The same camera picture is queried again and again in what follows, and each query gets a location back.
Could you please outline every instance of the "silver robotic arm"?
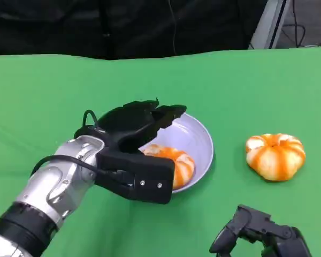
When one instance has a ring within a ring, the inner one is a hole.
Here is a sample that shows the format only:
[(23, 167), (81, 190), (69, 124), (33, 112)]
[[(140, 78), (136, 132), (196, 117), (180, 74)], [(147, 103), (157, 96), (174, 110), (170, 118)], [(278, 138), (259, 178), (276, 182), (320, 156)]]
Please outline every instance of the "silver robotic arm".
[[(82, 135), (61, 145), (55, 155), (72, 156), (96, 166), (96, 154), (104, 145), (101, 139)], [(10, 207), (10, 213), (0, 219), (0, 257), (40, 256), (64, 220), (79, 207), (86, 191), (94, 185), (95, 176), (67, 161), (50, 161), (38, 169)], [(42, 226), (28, 225), (32, 219)]]
[[(138, 149), (186, 107), (158, 104), (132, 102), (99, 120), (86, 111), (74, 139), (39, 161), (27, 186), (0, 217), (0, 257), (40, 257), (93, 185), (130, 200), (168, 203), (173, 161), (144, 156)], [(88, 114), (94, 125), (86, 125)]]

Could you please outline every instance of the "peeled tangerine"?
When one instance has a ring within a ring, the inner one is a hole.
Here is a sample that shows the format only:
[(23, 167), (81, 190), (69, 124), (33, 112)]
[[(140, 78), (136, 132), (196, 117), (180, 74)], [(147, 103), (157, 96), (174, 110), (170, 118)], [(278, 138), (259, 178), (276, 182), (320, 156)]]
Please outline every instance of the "peeled tangerine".
[(179, 151), (173, 147), (160, 146), (156, 144), (149, 145), (143, 152), (145, 155), (169, 158), (175, 162), (173, 189), (183, 187), (191, 180), (195, 169), (195, 163), (186, 152)]
[(255, 135), (246, 142), (246, 160), (267, 180), (291, 179), (303, 165), (305, 152), (302, 143), (292, 135)]

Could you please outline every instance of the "green cloth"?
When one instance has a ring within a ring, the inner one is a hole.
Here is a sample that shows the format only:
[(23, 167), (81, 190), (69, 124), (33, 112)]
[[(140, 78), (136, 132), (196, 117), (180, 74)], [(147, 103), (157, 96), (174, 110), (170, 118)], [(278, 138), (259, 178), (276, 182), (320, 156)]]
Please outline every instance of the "green cloth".
[[(83, 112), (133, 100), (185, 104), (215, 144), (211, 170), (168, 205), (125, 200), (93, 187), (44, 256), (214, 256), (208, 252), (238, 204), (301, 229), (321, 256), (321, 48), (223, 51), (167, 59), (101, 61), (0, 57), (0, 215), (33, 166), (73, 136)], [(267, 183), (246, 164), (244, 144), (288, 133), (307, 161), (293, 180)], [(260, 256), (238, 241), (233, 256)]]

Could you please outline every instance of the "black curtain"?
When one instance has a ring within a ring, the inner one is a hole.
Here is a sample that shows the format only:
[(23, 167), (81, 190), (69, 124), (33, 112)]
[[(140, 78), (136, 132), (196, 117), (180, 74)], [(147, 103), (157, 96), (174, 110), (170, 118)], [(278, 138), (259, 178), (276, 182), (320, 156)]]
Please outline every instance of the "black curtain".
[(266, 0), (0, 0), (0, 55), (104, 59), (246, 49)]

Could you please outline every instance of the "robotic hand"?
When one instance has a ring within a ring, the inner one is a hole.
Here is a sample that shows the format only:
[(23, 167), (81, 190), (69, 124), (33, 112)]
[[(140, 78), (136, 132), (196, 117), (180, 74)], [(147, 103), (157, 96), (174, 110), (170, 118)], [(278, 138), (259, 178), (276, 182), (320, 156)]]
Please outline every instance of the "robotic hand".
[(234, 217), (221, 230), (209, 252), (217, 257), (231, 257), (238, 237), (254, 243), (263, 242), (262, 257), (311, 257), (304, 238), (297, 228), (280, 226), (270, 215), (239, 205)]
[[(27, 186), (0, 217), (0, 257), (41, 256), (94, 184), (127, 199), (168, 203), (173, 161), (144, 156), (138, 148), (186, 107), (158, 105), (158, 100), (132, 102), (99, 120), (86, 111), (74, 139), (39, 161)], [(88, 114), (94, 125), (86, 125)]]

